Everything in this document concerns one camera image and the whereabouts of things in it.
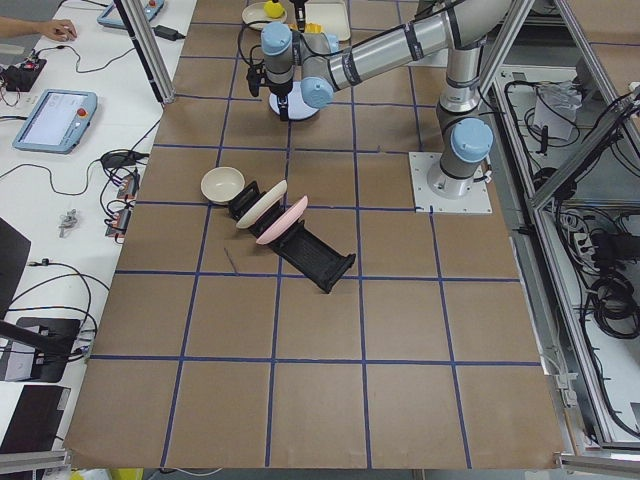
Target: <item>metal mounting plate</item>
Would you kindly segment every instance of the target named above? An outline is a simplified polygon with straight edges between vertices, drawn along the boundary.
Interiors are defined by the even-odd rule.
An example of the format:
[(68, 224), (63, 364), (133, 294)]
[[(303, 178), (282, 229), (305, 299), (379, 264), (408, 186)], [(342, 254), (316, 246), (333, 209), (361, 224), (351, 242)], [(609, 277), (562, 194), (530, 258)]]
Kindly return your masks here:
[[(438, 152), (409, 152), (411, 183), (416, 212), (457, 213), (463, 215), (489, 215), (492, 213), (491, 201), (485, 182), (474, 183), (469, 193), (459, 200), (449, 200), (434, 193), (427, 185), (427, 172), (431, 165), (440, 160)], [(475, 176), (481, 177), (478, 167)]]

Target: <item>blue joint cap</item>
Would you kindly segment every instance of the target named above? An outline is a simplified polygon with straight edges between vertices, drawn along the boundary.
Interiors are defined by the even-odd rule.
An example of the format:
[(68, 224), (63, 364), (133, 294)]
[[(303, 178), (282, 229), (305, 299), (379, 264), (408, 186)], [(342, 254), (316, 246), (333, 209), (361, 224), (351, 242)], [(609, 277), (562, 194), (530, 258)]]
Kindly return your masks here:
[(333, 101), (333, 87), (324, 78), (306, 77), (300, 82), (302, 100), (311, 108), (324, 108)]
[(489, 154), (493, 145), (493, 132), (477, 118), (465, 118), (451, 133), (453, 152), (466, 163), (478, 163)]
[(275, 57), (284, 53), (291, 45), (291, 30), (282, 23), (271, 22), (262, 29), (260, 39), (264, 54)]
[(324, 36), (329, 44), (329, 53), (336, 53), (340, 50), (340, 41), (338, 40), (337, 35), (334, 35), (333, 33), (325, 33)]

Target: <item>cardboard surface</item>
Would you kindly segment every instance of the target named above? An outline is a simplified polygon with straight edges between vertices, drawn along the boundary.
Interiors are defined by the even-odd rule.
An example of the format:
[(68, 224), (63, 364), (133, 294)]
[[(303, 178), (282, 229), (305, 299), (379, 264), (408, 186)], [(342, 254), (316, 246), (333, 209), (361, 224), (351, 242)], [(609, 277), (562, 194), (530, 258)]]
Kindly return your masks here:
[[(398, 69), (281, 123), (236, 58), (244, 2), (223, 3), (194, 13), (65, 442), (74, 466), (553, 466), (495, 198), (489, 216), (414, 212), (407, 152), (442, 148), (443, 72)], [(352, 24), (395, 25), (401, 3), (352, 0)], [(207, 204), (219, 165), (262, 190), (286, 178), (287, 205), (309, 196), (306, 227), (358, 255), (331, 294)]]
[(589, 42), (640, 45), (636, 0), (567, 0)]

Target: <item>white desk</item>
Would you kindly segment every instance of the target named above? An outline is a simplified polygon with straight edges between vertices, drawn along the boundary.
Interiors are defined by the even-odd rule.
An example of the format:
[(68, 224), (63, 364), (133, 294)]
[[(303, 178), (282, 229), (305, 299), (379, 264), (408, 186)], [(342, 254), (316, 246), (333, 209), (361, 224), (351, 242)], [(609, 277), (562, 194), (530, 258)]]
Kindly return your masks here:
[[(162, 24), (186, 33), (196, 0), (169, 0), (152, 25)], [(70, 0), (63, 4), (56, 18), (71, 19), (78, 30), (78, 38), (65, 45), (73, 46), (81, 55), (80, 70), (97, 68), (132, 47), (125, 31), (105, 29), (96, 18), (100, 7)], [(36, 50), (60, 45), (46, 38)], [(158, 39), (160, 51), (171, 76), (175, 73), (183, 42)], [(21, 163), (43, 165), (53, 171), (56, 189), (65, 192), (81, 191), (85, 185), (85, 171), (89, 163), (103, 153), (119, 148), (131, 148), (160, 118), (162, 107), (156, 102), (144, 70), (135, 51), (116, 60), (105, 70), (78, 74), (77, 57), (69, 49), (42, 52), (48, 63), (29, 93), (23, 93), (14, 108), (0, 105), (0, 115), (27, 116), (38, 96), (47, 88), (89, 90), (98, 96), (98, 110), (80, 144), (68, 155), (22, 152), (11, 147), (20, 129), (20, 121), (0, 122), (0, 174)], [(9, 101), (15, 94), (7, 93)], [(155, 130), (137, 147), (149, 152)], [(22, 168), (0, 180), (0, 216), (31, 240), (30, 259), (50, 258), (67, 263), (82, 273), (94, 275), (110, 284), (120, 254), (120, 246), (104, 236), (105, 215), (99, 195), (106, 177), (100, 165), (91, 168), (90, 184), (82, 196), (55, 194), (49, 187), (48, 174), (41, 169)], [(116, 189), (110, 186), (104, 198), (115, 198)], [(78, 212), (77, 225), (59, 238), (60, 216), (71, 209)], [(18, 292), (48, 278), (71, 273), (62, 267), (27, 268)], [(107, 298), (105, 289), (91, 282), (93, 303), (91, 313), (99, 320)], [(49, 283), (16, 302), (13, 307), (64, 305), (85, 308), (87, 294), (79, 278), (69, 277)], [(8, 321), (22, 316), (59, 316), (79, 318), (79, 313), (64, 310), (10, 312)], [(71, 388), (58, 435), (65, 436), (85, 372), (83, 362), (70, 363), (59, 385)], [(0, 382), (0, 439), (4, 437), (13, 410), (22, 391), (22, 383)], [(54, 448), (60, 446), (56, 440)]]

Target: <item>grid of blue lines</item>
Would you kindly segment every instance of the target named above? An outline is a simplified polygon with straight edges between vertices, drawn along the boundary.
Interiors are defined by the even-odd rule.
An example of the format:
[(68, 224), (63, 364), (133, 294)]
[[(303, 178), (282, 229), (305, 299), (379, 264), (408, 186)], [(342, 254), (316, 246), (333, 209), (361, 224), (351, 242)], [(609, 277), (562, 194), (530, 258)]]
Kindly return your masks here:
[[(402, 0), (398, 0), (395, 1), (396, 6), (397, 6), (397, 11), (398, 11), (398, 20), (400, 20), (401, 14), (400, 14), (400, 3), (402, 2)], [(215, 25), (234, 25), (234, 26), (240, 26), (239, 24), (232, 24), (232, 23), (226, 23), (226, 22), (206, 22), (207, 24), (215, 24)], [(185, 97), (190, 97), (190, 98), (202, 98), (202, 99), (220, 99), (220, 100), (226, 100), (227, 101), (227, 105), (226, 105), (226, 110), (225, 110), (225, 116), (224, 116), (224, 123), (222, 126), (222, 133), (221, 133), (221, 137), (220, 137), (220, 142), (219, 145), (174, 145), (174, 144), (159, 144), (156, 143), (155, 146), (157, 147), (164, 147), (164, 148), (173, 148), (173, 147), (177, 147), (177, 148), (206, 148), (206, 149), (211, 149), (211, 150), (217, 150), (217, 157), (216, 157), (216, 166), (220, 165), (220, 160), (221, 160), (221, 156), (222, 156), (222, 152), (225, 149), (236, 149), (236, 150), (255, 150), (255, 151), (282, 151), (286, 153), (286, 162), (285, 162), (285, 178), (287, 178), (288, 176), (288, 171), (289, 171), (289, 163), (290, 163), (290, 156), (291, 156), (291, 122), (289, 122), (288, 125), (288, 131), (287, 131), (287, 147), (286, 148), (254, 148), (254, 147), (224, 147), (224, 136), (225, 136), (225, 130), (226, 130), (226, 126), (227, 126), (227, 120), (228, 120), (228, 115), (229, 115), (229, 108), (231, 105), (231, 101), (248, 101), (248, 102), (252, 102), (252, 101), (259, 101), (256, 99), (242, 99), (242, 98), (234, 98), (232, 95), (233, 92), (233, 88), (235, 85), (235, 81), (236, 81), (236, 75), (238, 73), (238, 69), (239, 69), (239, 63), (241, 62), (241, 59), (239, 56), (235, 56), (235, 57), (184, 57), (183, 58), (207, 58), (207, 59), (211, 59), (211, 58), (221, 58), (221, 59), (233, 59), (235, 61), (234, 64), (234, 68), (233, 68), (233, 75), (232, 75), (232, 80), (231, 80), (231, 85), (229, 87), (229, 95), (228, 97), (199, 97), (199, 96), (193, 96), (193, 95), (181, 95), (181, 96), (185, 96)], [(126, 274), (149, 274), (149, 275), (157, 275), (157, 274), (163, 274), (163, 275), (190, 275), (190, 276), (194, 276), (194, 283), (193, 283), (193, 288), (192, 288), (192, 292), (191, 292), (191, 299), (190, 299), (190, 303), (189, 303), (189, 309), (188, 309), (188, 314), (187, 314), (187, 321), (186, 321), (186, 325), (184, 328), (184, 333), (183, 333), (183, 339), (182, 339), (182, 346), (180, 349), (180, 354), (177, 356), (166, 356), (166, 355), (162, 355), (162, 356), (153, 356), (153, 355), (147, 355), (147, 356), (132, 356), (132, 355), (92, 355), (92, 358), (96, 358), (96, 359), (103, 359), (103, 360), (170, 360), (170, 361), (176, 361), (178, 363), (178, 369), (177, 369), (177, 374), (176, 374), (176, 379), (175, 379), (175, 385), (174, 385), (174, 389), (173, 389), (173, 399), (172, 399), (172, 404), (171, 404), (171, 410), (170, 410), (170, 414), (169, 414), (169, 420), (167, 423), (167, 429), (166, 429), (166, 435), (165, 435), (165, 442), (164, 442), (164, 449), (162, 452), (162, 460), (161, 460), (161, 466), (164, 467), (166, 465), (166, 461), (167, 461), (167, 455), (169, 452), (169, 447), (171, 444), (171, 433), (172, 433), (172, 428), (173, 428), (173, 420), (174, 420), (174, 415), (175, 415), (175, 411), (176, 411), (176, 403), (177, 403), (177, 399), (178, 399), (178, 393), (180, 390), (180, 382), (181, 382), (181, 378), (182, 378), (182, 368), (185, 362), (242, 362), (242, 363), (268, 363), (270, 364), (270, 374), (269, 374), (269, 397), (268, 397), (268, 414), (267, 414), (267, 428), (266, 428), (266, 448), (265, 448), (265, 459), (264, 459), (264, 465), (265, 467), (270, 466), (270, 461), (271, 461), (271, 429), (272, 429), (272, 415), (273, 415), (273, 401), (274, 401), (274, 385), (275, 385), (275, 375), (276, 375), (276, 364), (278, 363), (282, 363), (282, 364), (292, 364), (292, 363), (297, 363), (297, 364), (311, 364), (311, 363), (319, 363), (319, 364), (349, 364), (349, 365), (361, 365), (362, 367), (362, 386), (363, 386), (363, 399), (364, 399), (364, 405), (363, 405), (363, 412), (364, 412), (364, 428), (365, 428), (365, 432), (364, 432), (364, 439), (365, 439), (365, 448), (366, 448), (366, 462), (367, 462), (367, 468), (373, 468), (373, 462), (372, 462), (372, 453), (371, 453), (371, 434), (369, 431), (369, 405), (368, 405), (368, 389), (367, 389), (367, 366), (368, 365), (439, 365), (439, 366), (449, 366), (451, 368), (451, 372), (453, 375), (453, 384), (454, 384), (454, 391), (455, 391), (455, 396), (456, 396), (456, 404), (457, 404), (457, 410), (458, 410), (458, 416), (459, 416), (459, 421), (460, 421), (460, 429), (461, 429), (461, 434), (462, 434), (462, 441), (463, 441), (463, 447), (464, 447), (464, 453), (465, 453), (465, 458), (466, 458), (466, 464), (467, 464), (467, 468), (472, 468), (472, 462), (471, 462), (471, 455), (469, 452), (469, 443), (468, 443), (468, 439), (467, 439), (467, 433), (466, 433), (466, 428), (465, 428), (465, 422), (464, 422), (464, 415), (463, 415), (463, 410), (462, 410), (462, 401), (461, 401), (461, 396), (460, 396), (460, 388), (459, 388), (459, 384), (458, 384), (458, 376), (457, 376), (457, 367), (459, 366), (523, 366), (523, 367), (530, 367), (530, 366), (539, 366), (540, 363), (539, 362), (514, 362), (514, 361), (458, 361), (455, 359), (454, 356), (454, 351), (453, 351), (453, 345), (452, 345), (452, 340), (451, 340), (451, 331), (450, 331), (450, 326), (449, 326), (449, 319), (448, 319), (448, 315), (447, 315), (447, 301), (445, 298), (445, 293), (444, 293), (444, 285), (447, 282), (466, 282), (466, 281), (470, 281), (470, 282), (519, 282), (518, 279), (516, 278), (458, 278), (458, 277), (443, 277), (442, 275), (442, 270), (441, 270), (441, 266), (440, 266), (440, 256), (439, 256), (439, 250), (438, 250), (438, 239), (437, 239), (437, 233), (436, 233), (436, 225), (434, 222), (434, 218), (433, 218), (433, 212), (431, 212), (428, 215), (428, 221), (430, 223), (431, 226), (431, 230), (432, 230), (432, 235), (433, 235), (433, 246), (434, 246), (434, 253), (435, 253), (435, 260), (436, 260), (436, 270), (437, 270), (437, 276), (435, 277), (393, 277), (393, 276), (365, 276), (362, 273), (362, 263), (361, 263), (361, 258), (362, 258), (362, 240), (361, 240), (361, 232), (360, 232), (360, 212), (361, 211), (365, 211), (365, 210), (369, 210), (369, 211), (414, 211), (414, 209), (410, 209), (410, 208), (375, 208), (375, 207), (361, 207), (360, 206), (360, 200), (359, 200), (359, 190), (358, 190), (358, 186), (359, 186), (359, 181), (358, 181), (358, 155), (359, 154), (363, 154), (363, 153), (378, 153), (378, 152), (370, 152), (367, 150), (358, 150), (357, 149), (357, 143), (356, 143), (356, 138), (357, 138), (357, 126), (356, 126), (356, 112), (355, 112), (355, 106), (356, 105), (395, 105), (395, 106), (402, 106), (402, 107), (412, 107), (414, 109), (414, 114), (415, 114), (415, 118), (416, 118), (416, 131), (418, 134), (418, 140), (419, 140), (419, 144), (422, 145), (422, 141), (420, 139), (420, 128), (419, 128), (419, 119), (418, 119), (418, 107), (427, 107), (427, 108), (435, 108), (434, 105), (417, 105), (416, 104), (416, 95), (415, 95), (415, 85), (414, 85), (414, 80), (413, 80), (413, 76), (411, 74), (411, 69), (409, 69), (409, 75), (410, 75), (410, 79), (411, 79), (411, 91), (412, 91), (412, 97), (413, 97), (413, 105), (404, 105), (404, 104), (389, 104), (389, 103), (384, 103), (384, 104), (380, 104), (380, 103), (375, 103), (375, 104), (367, 104), (367, 103), (356, 103), (354, 101), (354, 95), (353, 95), (353, 91), (351, 92), (351, 101), (350, 102), (336, 102), (336, 103), (342, 103), (345, 105), (350, 105), (351, 106), (351, 118), (352, 118), (352, 126), (353, 126), (353, 149), (352, 150), (331, 150), (331, 149), (326, 149), (326, 150), (319, 150), (319, 149), (300, 149), (300, 150), (307, 150), (307, 151), (327, 151), (327, 152), (349, 152), (353, 154), (353, 165), (354, 165), (354, 171), (355, 171), (355, 207), (329, 207), (329, 206), (321, 206), (321, 205), (312, 205), (309, 208), (316, 208), (316, 209), (336, 209), (336, 208), (342, 208), (342, 209), (349, 209), (349, 210), (355, 210), (355, 214), (356, 214), (356, 233), (357, 233), (357, 262), (355, 265), (357, 274), (352, 275), (352, 274), (347, 274), (345, 275), (343, 278), (347, 278), (347, 279), (353, 279), (353, 280), (357, 280), (358, 284), (359, 284), (359, 307), (360, 307), (360, 344), (361, 344), (361, 354), (362, 354), (362, 359), (361, 360), (354, 360), (354, 359), (323, 359), (323, 360), (318, 360), (318, 359), (309, 359), (309, 358), (298, 358), (298, 359), (292, 359), (292, 358), (277, 358), (276, 356), (276, 346), (277, 346), (277, 340), (278, 340), (278, 319), (279, 319), (279, 307), (280, 307), (280, 290), (281, 290), (281, 282), (283, 278), (303, 278), (302, 275), (298, 275), (298, 274), (285, 274), (282, 271), (282, 267), (283, 267), (283, 261), (282, 259), (279, 259), (279, 263), (278, 263), (278, 269), (277, 269), (277, 273), (275, 274), (269, 274), (269, 273), (254, 273), (254, 274), (243, 274), (243, 273), (227, 273), (227, 272), (202, 272), (201, 271), (201, 267), (202, 267), (202, 261), (203, 261), (203, 255), (204, 255), (204, 249), (205, 249), (205, 243), (206, 243), (206, 238), (207, 238), (207, 233), (208, 233), (208, 228), (209, 228), (209, 221), (210, 221), (210, 217), (211, 217), (211, 213), (212, 210), (214, 208), (219, 208), (219, 207), (214, 207), (210, 204), (206, 204), (206, 203), (198, 203), (198, 202), (162, 202), (162, 201), (140, 201), (138, 203), (140, 204), (155, 204), (155, 205), (182, 205), (182, 206), (207, 206), (207, 214), (206, 214), (206, 219), (205, 219), (205, 223), (204, 223), (204, 230), (202, 233), (202, 240), (201, 240), (201, 245), (200, 245), (200, 251), (199, 251), (199, 255), (198, 255), (198, 261), (197, 261), (197, 267), (196, 267), (196, 271), (195, 272), (176, 272), (176, 271), (149, 271), (149, 270), (118, 270), (116, 273), (118, 274), (122, 274), (122, 275), (126, 275)], [(393, 151), (389, 151), (387, 153), (406, 153), (406, 152), (393, 152)], [(196, 293), (198, 290), (198, 283), (200, 280), (200, 277), (204, 277), (204, 276), (234, 276), (234, 277), (266, 277), (266, 278), (276, 278), (276, 302), (275, 302), (275, 311), (274, 311), (274, 323), (273, 323), (273, 337), (272, 337), (272, 344), (271, 344), (271, 355), (270, 357), (264, 357), (264, 358), (242, 358), (242, 357), (200, 357), (200, 356), (189, 356), (186, 354), (186, 349), (187, 349), (187, 340), (188, 340), (188, 335), (189, 335), (189, 328), (190, 328), (190, 323), (191, 323), (191, 319), (192, 319), (192, 314), (193, 314), (193, 309), (194, 309), (194, 304), (195, 304), (195, 298), (196, 298)], [(447, 342), (448, 342), (448, 349), (449, 349), (449, 360), (440, 360), (440, 361), (420, 361), (420, 360), (410, 360), (410, 359), (397, 359), (397, 360), (376, 360), (376, 359), (370, 359), (367, 357), (367, 351), (366, 351), (366, 338), (365, 338), (365, 315), (364, 315), (364, 299), (363, 299), (363, 282), (364, 281), (376, 281), (376, 280), (398, 280), (398, 281), (425, 281), (425, 282), (437, 282), (439, 285), (439, 289), (440, 289), (440, 298), (441, 298), (441, 302), (442, 302), (442, 311), (444, 314), (444, 322), (445, 322), (445, 329), (446, 329), (446, 336), (447, 336)]]

